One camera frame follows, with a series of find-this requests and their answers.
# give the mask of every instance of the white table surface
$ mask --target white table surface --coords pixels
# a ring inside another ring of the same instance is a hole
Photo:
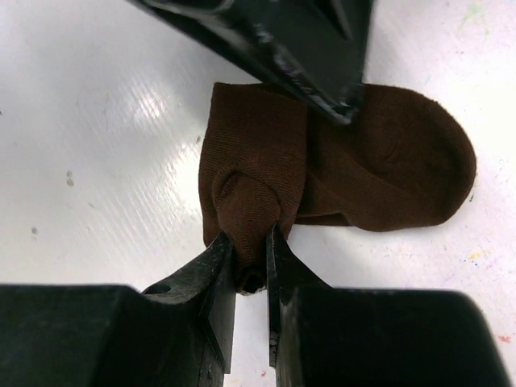
[[[2,0],[0,47],[0,282],[143,289],[201,252],[211,87],[252,78],[123,0]],[[469,294],[516,378],[516,1],[379,0],[366,79],[458,119],[472,196],[439,227],[290,245],[332,285]],[[274,385],[265,302],[237,299],[226,385]]]

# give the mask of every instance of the folded sock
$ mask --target folded sock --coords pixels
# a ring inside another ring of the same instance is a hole
[[[337,127],[274,85],[216,84],[202,145],[199,196],[206,245],[225,231],[243,293],[264,285],[274,223],[370,231],[434,226],[467,197],[472,145],[437,102],[365,85],[353,122]]]

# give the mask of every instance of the paint speck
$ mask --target paint speck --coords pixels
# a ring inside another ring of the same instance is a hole
[[[481,252],[474,252],[472,255],[469,256],[470,260],[475,260],[476,258],[480,258],[481,256],[484,256],[485,254],[489,254],[489,250],[482,250]]]
[[[489,35],[489,29],[487,27],[487,22],[485,21],[484,8],[478,2],[471,2],[470,4],[468,4],[468,10],[462,18],[462,22],[459,26],[459,31],[461,31],[466,25],[466,23],[472,19],[480,19],[485,29],[485,35]]]
[[[498,338],[500,339],[500,341],[502,341],[503,343],[506,343],[506,344],[512,344],[512,337],[510,336],[505,336],[505,335],[501,335],[501,336],[498,336]]]

